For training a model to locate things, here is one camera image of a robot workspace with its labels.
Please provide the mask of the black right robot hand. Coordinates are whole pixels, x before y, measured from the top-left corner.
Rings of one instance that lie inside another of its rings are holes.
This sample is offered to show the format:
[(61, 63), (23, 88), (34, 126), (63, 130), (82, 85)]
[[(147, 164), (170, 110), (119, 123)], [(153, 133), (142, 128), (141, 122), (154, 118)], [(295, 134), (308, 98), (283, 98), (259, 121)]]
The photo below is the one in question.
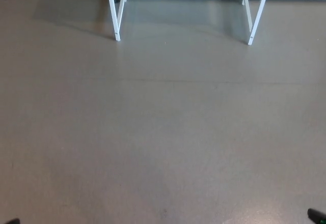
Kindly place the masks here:
[(326, 214), (316, 209), (309, 208), (307, 211), (308, 218), (315, 224), (326, 224)]

